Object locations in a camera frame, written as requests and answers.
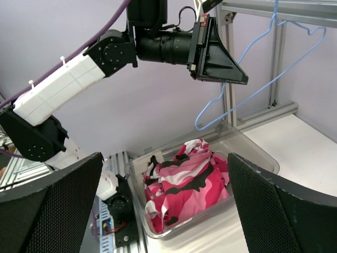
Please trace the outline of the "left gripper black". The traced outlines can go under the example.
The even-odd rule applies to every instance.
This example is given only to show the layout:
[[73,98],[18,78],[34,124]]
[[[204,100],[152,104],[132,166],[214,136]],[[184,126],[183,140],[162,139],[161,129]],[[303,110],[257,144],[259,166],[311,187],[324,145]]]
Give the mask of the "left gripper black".
[[194,24],[187,69],[193,79],[246,85],[249,77],[223,45],[216,18],[202,14]]

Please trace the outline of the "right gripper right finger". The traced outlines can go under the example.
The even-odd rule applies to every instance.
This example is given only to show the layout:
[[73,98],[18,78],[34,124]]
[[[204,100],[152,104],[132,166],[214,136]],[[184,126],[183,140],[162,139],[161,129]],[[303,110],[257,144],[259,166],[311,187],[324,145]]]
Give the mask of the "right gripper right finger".
[[249,252],[336,252],[336,197],[227,157]]

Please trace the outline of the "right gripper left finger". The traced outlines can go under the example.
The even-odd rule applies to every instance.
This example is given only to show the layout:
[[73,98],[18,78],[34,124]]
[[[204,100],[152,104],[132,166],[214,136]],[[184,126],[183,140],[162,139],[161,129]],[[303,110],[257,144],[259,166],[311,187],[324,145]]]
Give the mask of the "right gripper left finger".
[[1,252],[79,252],[103,156],[1,192]]

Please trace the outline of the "light blue wire hanger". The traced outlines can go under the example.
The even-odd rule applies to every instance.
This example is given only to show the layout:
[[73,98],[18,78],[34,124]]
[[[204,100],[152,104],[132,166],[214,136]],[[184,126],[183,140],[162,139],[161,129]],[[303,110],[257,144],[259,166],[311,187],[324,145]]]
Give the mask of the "light blue wire hanger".
[[[258,17],[252,14],[233,14],[233,21],[224,25],[220,32],[229,44],[229,51],[234,54],[238,64],[249,77],[247,85],[236,88],[233,84],[223,83],[218,98],[211,100],[196,117],[194,126],[203,131],[213,125],[219,125],[221,120],[227,120],[236,125],[241,116],[247,116],[260,109],[266,109],[276,100],[277,85],[282,76],[291,71],[303,61],[323,41],[327,33],[324,26],[311,26],[291,20],[281,20],[278,17],[279,1],[272,1],[272,16]],[[301,47],[303,54],[286,68],[278,70],[282,65],[284,49],[277,49],[277,43],[285,45],[285,35],[288,26],[294,26],[299,32],[317,41],[311,47]],[[214,103],[224,100],[227,105],[224,113],[209,123],[200,124],[203,115]]]

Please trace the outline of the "pink camouflage trousers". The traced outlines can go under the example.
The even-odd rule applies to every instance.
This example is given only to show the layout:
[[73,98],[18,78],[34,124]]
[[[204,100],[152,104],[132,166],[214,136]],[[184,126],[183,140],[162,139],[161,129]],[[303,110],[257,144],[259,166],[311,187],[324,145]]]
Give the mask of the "pink camouflage trousers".
[[203,139],[187,141],[172,160],[151,156],[143,173],[145,213],[162,233],[229,197],[229,183],[227,158]]

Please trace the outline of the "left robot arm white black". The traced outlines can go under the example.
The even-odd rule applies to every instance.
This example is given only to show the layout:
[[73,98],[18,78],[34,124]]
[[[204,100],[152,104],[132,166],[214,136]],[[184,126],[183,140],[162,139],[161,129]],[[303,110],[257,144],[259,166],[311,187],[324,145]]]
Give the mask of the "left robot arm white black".
[[248,76],[224,47],[217,1],[196,1],[192,29],[167,23],[167,1],[124,1],[109,22],[70,56],[1,104],[1,126],[17,158],[63,169],[83,158],[53,116],[67,101],[138,61],[185,65],[193,79],[247,84]]

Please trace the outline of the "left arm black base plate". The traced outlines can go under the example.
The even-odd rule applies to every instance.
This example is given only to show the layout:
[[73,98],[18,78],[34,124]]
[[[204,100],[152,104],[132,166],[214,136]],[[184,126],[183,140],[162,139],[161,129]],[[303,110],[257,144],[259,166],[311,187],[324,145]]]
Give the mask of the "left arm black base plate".
[[130,246],[132,243],[136,243],[136,245],[139,243],[139,232],[134,212],[123,222],[113,218],[113,224],[117,229],[117,232],[114,233],[116,249]]

